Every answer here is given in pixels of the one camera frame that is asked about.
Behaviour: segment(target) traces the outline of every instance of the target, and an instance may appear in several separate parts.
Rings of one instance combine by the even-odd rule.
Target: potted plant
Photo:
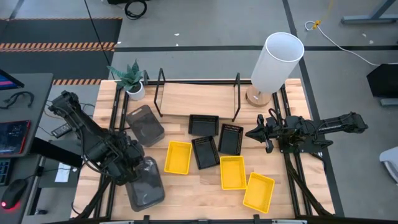
[[[116,74],[120,80],[116,80],[116,83],[118,85],[123,86],[123,88],[127,91],[129,94],[130,98],[133,100],[141,100],[145,96],[145,89],[144,85],[140,81],[142,78],[142,74],[145,71],[140,71],[137,63],[137,59],[130,67],[130,65],[127,65],[127,72],[120,72],[119,70],[116,70],[114,67],[107,66],[109,71],[112,73]]]

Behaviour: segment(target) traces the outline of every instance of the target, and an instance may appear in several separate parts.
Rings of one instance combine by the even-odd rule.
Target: yellow tray
[[[252,172],[248,188],[244,194],[243,205],[260,212],[268,213],[274,185],[275,181],[273,179]]]
[[[243,156],[221,156],[221,187],[223,190],[246,189]]]
[[[189,173],[191,152],[192,143],[170,141],[169,148],[167,149],[164,172],[187,175]]]

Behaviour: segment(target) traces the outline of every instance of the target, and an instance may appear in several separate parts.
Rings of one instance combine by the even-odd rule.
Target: keyboard
[[[7,186],[11,176],[11,159],[0,159],[0,186]]]

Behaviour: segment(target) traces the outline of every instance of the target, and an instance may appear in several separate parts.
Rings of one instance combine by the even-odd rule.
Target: computer screen
[[[8,73],[0,69],[0,90],[10,90],[13,88],[22,88],[24,84],[16,80]]]

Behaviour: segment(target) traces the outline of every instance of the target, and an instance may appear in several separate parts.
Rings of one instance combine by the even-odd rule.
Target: concrete floor
[[[124,17],[123,10],[106,1],[87,0],[93,17]],[[369,14],[381,0],[335,0],[330,15],[322,22],[323,31],[341,45],[396,45],[398,25],[343,26],[342,16]],[[17,0],[0,0],[0,17],[11,15]],[[303,23],[320,19],[327,0],[289,0],[295,28],[306,46],[331,46],[318,31],[305,32]],[[398,13],[395,3],[388,13]],[[81,0],[25,0],[16,17],[88,17]],[[151,0],[147,14],[136,21],[123,20],[118,47],[171,47],[262,45],[273,32],[289,32],[282,1],[278,0]],[[374,63],[398,62],[396,51],[357,52]],[[240,72],[249,78],[257,50],[188,52],[116,52],[112,65],[124,69],[138,59],[140,67],[155,78],[162,67],[166,78],[234,78]],[[360,113],[369,129],[363,134],[326,135],[335,143],[329,147],[336,183],[346,217],[398,220],[398,188],[378,161],[379,154],[398,145],[398,109],[381,108],[371,95],[366,75],[374,69],[345,52],[306,52],[315,101],[321,118]],[[301,78],[299,67],[291,77]],[[98,86],[55,86],[50,98],[61,90],[76,92],[80,101],[95,103]],[[51,131],[63,121],[43,117],[40,125]],[[39,130],[37,135],[49,139]],[[40,208],[46,216],[24,219],[24,223],[44,223],[69,217],[73,190],[65,190],[63,203],[49,200],[55,189],[43,192]]]

